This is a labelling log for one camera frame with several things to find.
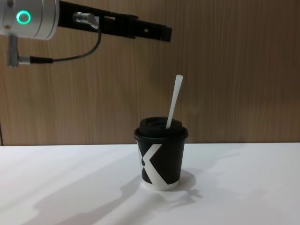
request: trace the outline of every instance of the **black plastic lid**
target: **black plastic lid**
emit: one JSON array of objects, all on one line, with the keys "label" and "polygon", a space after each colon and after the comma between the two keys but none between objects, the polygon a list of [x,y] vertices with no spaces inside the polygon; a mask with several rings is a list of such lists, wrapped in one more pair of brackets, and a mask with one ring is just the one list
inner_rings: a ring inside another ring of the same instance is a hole
[{"label": "black plastic lid", "polygon": [[140,127],[135,130],[135,138],[140,139],[185,139],[188,130],[178,120],[172,120],[171,127],[166,129],[167,117],[150,117],[140,122]]}]

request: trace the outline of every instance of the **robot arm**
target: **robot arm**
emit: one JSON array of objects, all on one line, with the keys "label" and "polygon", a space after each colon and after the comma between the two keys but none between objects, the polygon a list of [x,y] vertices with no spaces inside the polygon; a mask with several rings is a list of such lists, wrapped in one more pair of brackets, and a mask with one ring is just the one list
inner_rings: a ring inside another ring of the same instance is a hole
[{"label": "robot arm", "polygon": [[[65,59],[21,57],[17,38],[49,40],[57,27],[98,32],[95,47],[86,54]],[[7,35],[8,65],[53,63],[82,58],[93,53],[101,33],[127,38],[143,37],[171,41],[172,29],[164,25],[138,20],[135,15],[118,14],[59,0],[0,0],[0,34]]]}]

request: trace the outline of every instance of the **cable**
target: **cable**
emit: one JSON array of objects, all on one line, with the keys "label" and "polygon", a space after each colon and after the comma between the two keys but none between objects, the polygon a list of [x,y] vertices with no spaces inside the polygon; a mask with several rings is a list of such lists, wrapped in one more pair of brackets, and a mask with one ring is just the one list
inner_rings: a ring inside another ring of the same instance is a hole
[{"label": "cable", "polygon": [[91,55],[94,51],[97,50],[97,48],[99,47],[99,45],[101,43],[101,39],[102,39],[101,29],[98,28],[97,30],[98,30],[98,40],[97,40],[95,46],[90,51],[88,51],[85,54],[81,54],[81,55],[77,55],[77,56],[73,56],[73,57],[61,58],[61,59],[41,58],[41,57],[30,56],[30,63],[54,63],[54,62],[62,62],[62,61],[69,61],[69,60],[81,59],[83,57]]}]

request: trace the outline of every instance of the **wood grain panel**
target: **wood grain panel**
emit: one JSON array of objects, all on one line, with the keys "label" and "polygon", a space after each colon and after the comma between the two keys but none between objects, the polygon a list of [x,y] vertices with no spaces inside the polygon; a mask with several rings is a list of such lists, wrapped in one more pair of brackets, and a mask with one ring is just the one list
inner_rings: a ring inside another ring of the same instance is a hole
[{"label": "wood grain panel", "polygon": [[[73,0],[173,28],[171,43],[103,35],[95,54],[54,65],[6,67],[0,37],[5,145],[134,143],[142,118],[175,118],[190,143],[300,141],[297,0]],[[22,55],[72,56],[97,35],[58,28],[20,40]]]}]

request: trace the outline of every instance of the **white table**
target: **white table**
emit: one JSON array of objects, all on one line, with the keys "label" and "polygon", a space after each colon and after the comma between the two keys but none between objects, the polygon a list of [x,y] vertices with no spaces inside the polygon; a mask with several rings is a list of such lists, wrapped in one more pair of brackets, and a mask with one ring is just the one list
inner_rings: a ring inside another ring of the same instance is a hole
[{"label": "white table", "polygon": [[0,225],[299,225],[300,144],[187,144],[180,186],[136,145],[0,147]]}]

